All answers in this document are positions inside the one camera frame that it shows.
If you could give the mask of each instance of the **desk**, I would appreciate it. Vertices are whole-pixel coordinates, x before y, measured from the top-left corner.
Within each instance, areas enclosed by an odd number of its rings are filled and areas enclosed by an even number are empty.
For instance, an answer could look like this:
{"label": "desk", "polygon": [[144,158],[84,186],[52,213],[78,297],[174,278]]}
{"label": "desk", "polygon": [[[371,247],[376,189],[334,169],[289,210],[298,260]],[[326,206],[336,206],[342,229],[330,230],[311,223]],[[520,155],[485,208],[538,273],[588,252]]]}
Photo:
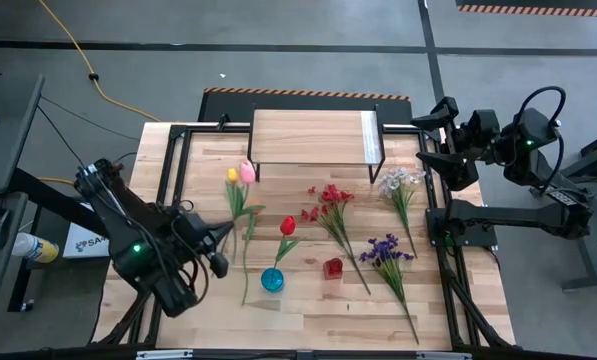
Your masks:
{"label": "desk", "polygon": [[[166,123],[145,124],[130,187],[145,201],[154,201],[159,185],[169,127]],[[421,168],[415,157],[419,144],[415,137],[385,135],[385,167]],[[174,152],[178,163],[180,143]],[[226,169],[236,167],[247,152],[247,135],[194,134],[185,178],[183,199],[192,200],[207,221],[229,219],[225,194]],[[172,169],[166,199],[172,198],[176,172]],[[242,240],[236,263],[224,279],[212,278],[205,301],[175,319],[163,317],[157,341],[159,348],[250,348],[250,349],[346,349],[346,350],[448,350],[445,306],[440,286],[436,252],[429,245],[424,211],[429,206],[420,189],[410,207],[411,231],[419,258],[406,266],[405,293],[420,337],[417,345],[403,311],[387,285],[366,265],[362,270],[371,288],[369,296],[351,264],[344,258],[325,230],[299,223],[295,236],[307,237],[279,267],[286,276],[285,289],[278,294],[265,292],[261,272],[273,265],[280,239],[278,225],[286,215],[298,216],[300,209],[313,204],[306,189],[335,183],[350,189],[356,200],[346,211],[354,252],[368,248],[366,240],[394,233],[406,239],[393,208],[378,197],[378,185],[367,182],[366,169],[332,165],[269,166],[260,183],[252,185],[251,199],[267,205],[248,250],[249,294],[241,307],[244,290]],[[478,184],[454,194],[480,204]],[[246,220],[237,223],[239,234]],[[401,241],[407,251],[408,241]],[[500,274],[491,255],[482,249],[464,248],[468,279],[474,302],[499,334],[514,342]],[[325,281],[322,263],[332,257],[344,262],[341,281]],[[203,288],[197,283],[198,291]],[[103,338],[120,320],[134,300],[135,292],[110,267],[94,340]],[[464,311],[457,302],[463,339],[467,339]]]}

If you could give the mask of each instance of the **yellow cable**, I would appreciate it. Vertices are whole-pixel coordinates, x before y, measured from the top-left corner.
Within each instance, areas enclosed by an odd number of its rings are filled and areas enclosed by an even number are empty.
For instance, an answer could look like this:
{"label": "yellow cable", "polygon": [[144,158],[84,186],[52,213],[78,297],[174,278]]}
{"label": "yellow cable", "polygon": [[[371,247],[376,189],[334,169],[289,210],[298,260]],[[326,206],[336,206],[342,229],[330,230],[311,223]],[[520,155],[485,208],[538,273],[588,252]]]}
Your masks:
{"label": "yellow cable", "polygon": [[59,178],[38,178],[38,180],[40,181],[44,181],[44,182],[55,182],[55,183],[60,183],[60,184],[67,184],[67,185],[74,185],[73,181],[67,180],[67,179],[59,179]]}
{"label": "yellow cable", "polygon": [[[47,4],[45,4],[45,2],[43,0],[38,0],[40,2],[40,5],[42,5],[42,7],[45,8],[45,10],[47,10],[47,13],[49,13],[49,15],[51,15],[51,17],[54,19],[54,21],[56,21],[56,23],[58,25],[60,25],[60,27],[65,31],[65,33],[67,34],[67,36],[69,36],[69,39],[71,40],[71,42],[74,44],[74,46],[76,47],[76,50],[78,50],[78,52],[80,53],[80,56],[82,56],[82,59],[85,61],[85,64],[87,64],[87,67],[89,68],[89,73],[90,74],[95,74],[94,72],[94,68],[91,66],[91,63],[89,63],[89,59],[87,59],[87,56],[85,55],[85,53],[82,51],[82,49],[80,49],[80,46],[78,45],[78,42],[76,41],[76,39],[74,39],[73,36],[71,36],[71,33],[69,32],[69,30],[67,30],[67,28],[65,27],[65,25],[62,24],[62,22],[58,19],[58,17],[56,16],[56,14],[54,14],[53,11],[51,11],[51,9],[49,8],[49,6],[47,6]],[[98,80],[96,79],[92,79],[92,81],[94,82],[94,85],[96,85],[96,89],[98,89],[98,92],[100,93],[100,96],[102,96],[105,100],[109,101],[110,103],[120,106],[121,108],[127,109],[129,111],[133,111],[135,113],[138,113],[146,118],[149,118],[153,121],[157,121],[160,122],[161,120],[158,119],[157,117],[142,111],[140,109],[136,109],[134,107],[131,107],[129,105],[125,105],[121,102],[118,102],[112,98],[110,98],[109,96],[105,95],[104,92],[102,92],[102,89],[100,88],[100,84],[98,84]]]}

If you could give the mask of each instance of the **yellow tulip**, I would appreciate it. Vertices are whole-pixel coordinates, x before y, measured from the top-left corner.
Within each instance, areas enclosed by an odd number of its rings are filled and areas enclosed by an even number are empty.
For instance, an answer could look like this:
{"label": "yellow tulip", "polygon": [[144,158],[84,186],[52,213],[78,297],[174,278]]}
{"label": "yellow tulip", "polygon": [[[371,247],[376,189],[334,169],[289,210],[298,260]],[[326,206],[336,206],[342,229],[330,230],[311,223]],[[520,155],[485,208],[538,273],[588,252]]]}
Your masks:
{"label": "yellow tulip", "polygon": [[236,171],[236,169],[231,168],[227,170],[227,180],[229,180],[229,182],[231,183],[235,183],[236,181],[238,181],[238,172]]}

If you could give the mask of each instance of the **pink tulip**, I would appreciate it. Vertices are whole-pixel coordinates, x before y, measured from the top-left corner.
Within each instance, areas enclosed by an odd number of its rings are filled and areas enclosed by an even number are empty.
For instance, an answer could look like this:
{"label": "pink tulip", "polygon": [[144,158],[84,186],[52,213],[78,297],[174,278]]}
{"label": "pink tulip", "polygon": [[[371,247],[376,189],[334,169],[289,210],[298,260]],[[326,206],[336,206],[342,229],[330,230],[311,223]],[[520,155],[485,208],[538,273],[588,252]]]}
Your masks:
{"label": "pink tulip", "polygon": [[256,181],[256,171],[249,161],[240,163],[240,182],[251,184]]}

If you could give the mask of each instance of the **gray floor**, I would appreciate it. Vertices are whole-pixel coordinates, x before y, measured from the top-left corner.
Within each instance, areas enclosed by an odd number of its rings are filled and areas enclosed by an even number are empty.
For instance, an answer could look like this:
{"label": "gray floor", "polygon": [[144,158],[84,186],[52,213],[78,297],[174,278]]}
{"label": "gray floor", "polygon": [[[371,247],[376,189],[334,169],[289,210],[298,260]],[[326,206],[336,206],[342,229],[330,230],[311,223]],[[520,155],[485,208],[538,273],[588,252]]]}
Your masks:
{"label": "gray floor", "polygon": [[[450,0],[428,0],[437,46],[597,48],[597,19],[459,13]],[[424,46],[416,0],[48,1],[83,41],[197,44]],[[64,40],[31,0],[0,0],[0,38]],[[425,54],[88,51],[105,91],[161,119],[192,120],[202,89],[212,86],[404,94],[414,114],[435,104]],[[522,100],[544,85],[568,92],[561,115],[565,163],[597,137],[597,57],[440,56],[444,91],[463,114],[494,108],[502,124]],[[144,119],[100,99],[71,50],[0,49],[6,75],[42,72],[44,95],[129,136]],[[545,113],[555,97],[536,99]],[[84,161],[135,151],[135,141],[101,132],[51,104],[53,118]],[[544,153],[553,163],[557,147]],[[132,161],[127,161],[131,170]],[[75,159],[37,116],[21,166],[37,176],[73,178]],[[479,167],[490,206],[538,207],[527,189],[502,180],[502,169]],[[597,184],[589,185],[597,192]],[[61,190],[72,193],[67,187]],[[592,238],[597,239],[596,214]],[[539,230],[496,229],[502,277],[517,343],[534,350],[597,356],[597,289],[571,294],[562,281],[584,275],[574,242]],[[15,264],[4,287],[11,284]],[[0,306],[0,352],[84,344],[95,324],[105,269],[38,274],[37,308],[5,314]]]}

